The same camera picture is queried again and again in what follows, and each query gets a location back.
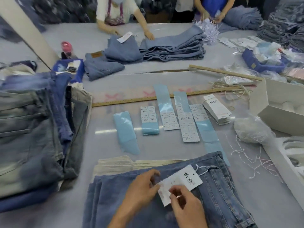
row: blue basket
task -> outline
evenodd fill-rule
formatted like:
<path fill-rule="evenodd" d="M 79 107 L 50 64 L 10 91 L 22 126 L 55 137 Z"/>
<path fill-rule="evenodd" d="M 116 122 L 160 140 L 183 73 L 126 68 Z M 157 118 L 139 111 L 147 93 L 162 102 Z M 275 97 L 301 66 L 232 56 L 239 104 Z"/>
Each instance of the blue basket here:
<path fill-rule="evenodd" d="M 62 65 L 63 67 L 67 68 L 70 62 L 80 60 L 80 65 L 78 67 L 78 70 L 75 75 L 73 75 L 72 80 L 70 83 L 74 82 L 82 82 L 83 74 L 85 73 L 85 64 L 83 63 L 83 59 L 60 59 L 58 60 L 55 65 L 53 66 L 52 70 L 55 72 L 58 72 L 59 65 Z"/>
<path fill-rule="evenodd" d="M 269 71 L 274 71 L 277 73 L 282 72 L 285 69 L 285 64 L 283 62 L 281 62 L 281 64 L 279 66 L 270 66 L 270 65 L 263 65 L 259 62 L 258 59 L 256 59 L 256 57 L 254 56 L 253 52 L 249 49 L 245 49 L 245 51 L 242 54 L 242 58 L 244 59 L 244 61 L 246 62 L 247 66 L 256 71 L 256 72 L 263 72 L 266 70 Z"/>

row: worker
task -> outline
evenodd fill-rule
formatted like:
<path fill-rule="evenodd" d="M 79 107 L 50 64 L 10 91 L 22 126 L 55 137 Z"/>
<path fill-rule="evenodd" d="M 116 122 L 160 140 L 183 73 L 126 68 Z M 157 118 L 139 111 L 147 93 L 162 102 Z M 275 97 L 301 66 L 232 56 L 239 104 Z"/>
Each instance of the worker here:
<path fill-rule="evenodd" d="M 201 20 L 212 18 L 221 23 L 227 12 L 234 6 L 235 0 L 194 0 L 195 7 L 201 14 Z"/>
<path fill-rule="evenodd" d="M 120 35 L 118 25 L 129 22 L 130 16 L 134 15 L 141 25 L 145 36 L 154 40 L 147 22 L 134 0 L 97 0 L 96 20 L 98 28 L 104 32 Z"/>
<path fill-rule="evenodd" d="M 135 178 L 128 187 L 125 198 L 108 228 L 125 228 L 135 214 L 152 201 L 160 188 L 158 184 L 151 187 L 154 175 L 159 176 L 160 172 L 152 169 Z M 208 228 L 201 201 L 184 185 L 174 185 L 169 192 L 171 193 L 171 206 L 179 228 Z"/>

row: yardstick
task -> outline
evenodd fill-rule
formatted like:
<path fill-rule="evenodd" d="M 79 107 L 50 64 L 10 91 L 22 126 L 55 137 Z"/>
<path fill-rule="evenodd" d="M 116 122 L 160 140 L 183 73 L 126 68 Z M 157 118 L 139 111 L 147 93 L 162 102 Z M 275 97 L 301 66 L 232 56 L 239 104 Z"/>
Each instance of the yardstick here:
<path fill-rule="evenodd" d="M 209 89 L 209 90 L 197 90 L 197 91 L 187 92 L 186 94 L 188 96 L 199 95 L 199 94 L 210 94 L 210 93 L 221 92 L 221 91 L 233 91 L 233 90 L 237 90 L 237 89 L 241 89 L 241 88 L 242 88 L 241 86 L 231 86 L 231 87 L 225 87 L 225 88 L 214 88 L 214 89 Z M 125 100 L 120 100 L 120 101 L 97 102 L 97 103 L 93 103 L 92 107 L 126 104 L 126 103 L 132 103 L 132 102 L 151 101 L 151 100 L 156 100 L 156 96 L 143 97 L 143 98 L 132 98 L 132 99 L 125 99 Z"/>

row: table surface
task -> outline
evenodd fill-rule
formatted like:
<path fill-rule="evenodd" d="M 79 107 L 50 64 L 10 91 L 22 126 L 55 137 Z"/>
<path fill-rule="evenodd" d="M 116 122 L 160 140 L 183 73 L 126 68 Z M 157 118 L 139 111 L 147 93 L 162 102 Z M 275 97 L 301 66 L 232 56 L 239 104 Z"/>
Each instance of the table surface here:
<path fill-rule="evenodd" d="M 178 34 L 186 30 L 190 24 L 158 24 L 151 27 L 158 27 L 153 30 L 156 37 L 169 34 Z M 137 25 L 131 25 L 133 33 Z M 131 31 L 126 26 L 124 32 Z M 234 31 L 227 32 L 221 36 L 239 38 L 253 35 L 254 32 Z M 60 42 L 67 40 L 72 43 L 75 53 L 84 57 L 86 52 L 96 52 L 105 49 L 105 42 L 108 36 L 97 31 L 92 24 L 61 24 L 50 26 L 44 34 L 48 43 L 55 49 L 59 49 Z M 220 78 L 219 74 L 203 72 L 165 72 L 165 73 L 138 73 L 154 70 L 187 69 L 189 64 L 198 64 L 219 68 L 224 65 L 238 62 L 244 64 L 240 54 L 235 50 L 222 44 L 205 46 L 207 51 L 205 58 L 200 61 L 176 61 L 168 63 L 144 62 L 136 65 L 128 65 L 126 69 L 118 74 L 89 82 L 84 78 L 84 87 L 93 92 L 94 101 L 103 101 L 103 96 L 111 98 L 119 96 L 129 98 L 135 94 L 153 91 L 153 84 L 168 85 L 172 90 L 199 90 L 210 88 L 210 82 Z M 235 186 L 245 207 L 252 213 L 258 227 L 274 228 L 296 228 L 304 224 L 304 212 L 295 200 L 287 185 L 282 183 L 277 176 L 271 175 L 266 169 L 259 167 L 256 176 L 253 168 L 259 165 L 249 163 L 243 154 L 232 152 L 245 149 L 246 154 L 255 158 L 259 155 L 259 144 L 240 142 L 241 148 L 236 143 L 236 133 L 233 129 L 233 120 L 248 115 L 248 99 L 239 98 L 234 101 L 226 99 L 224 94 L 215 94 L 226 107 L 234 108 L 232 111 L 232 122 L 219 126 L 214 120 L 211 122 L 218 134 L 219 140 L 230 161 L 231 173 Z M 189 96 L 189 103 L 202 103 L 202 96 Z M 160 134 L 156 136 L 143 136 L 141 134 L 140 106 L 155 106 L 160 126 Z M 132 119 L 140 154 L 135 156 L 122 153 L 118 144 L 113 114 L 129 111 Z M 133 160 L 163 160 L 163 159 L 192 159 L 206 154 L 203 143 L 183 143 L 180 130 L 164 131 L 161 125 L 157 101 L 146 101 L 93 108 L 91 120 L 86 132 L 85 150 L 80 175 L 73 189 L 59 192 L 51 196 L 47 202 L 19 210 L 0 214 L 1 228 L 80 228 L 82 226 L 82 215 L 84 203 L 87 196 L 87 189 L 92 177 L 93 167 L 98 159 L 129 155 Z M 262 148 L 261 158 L 269 159 Z"/>

